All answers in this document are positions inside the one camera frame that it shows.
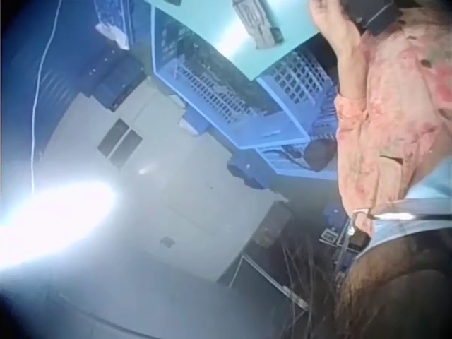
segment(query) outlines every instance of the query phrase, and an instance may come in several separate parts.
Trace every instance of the wire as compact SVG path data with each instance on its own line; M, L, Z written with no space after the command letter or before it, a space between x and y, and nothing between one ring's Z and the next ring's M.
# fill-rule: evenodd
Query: wire
M35 127L36 126L35 125L36 125L37 99L40 95L42 67L44 66L47 52L49 51L50 45L52 44L52 41L55 36L55 31L57 30L59 11L60 11L62 3L63 3L63 0L58 1L58 6L56 8L52 33L50 34L49 41L47 41L47 45L46 45L46 47L44 49L44 53L42 54L42 57L41 57L40 66L37 70L35 101L33 102L32 116L31 116L31 158L30 158L31 194L35 193L35 144L36 144L36 140L35 140Z

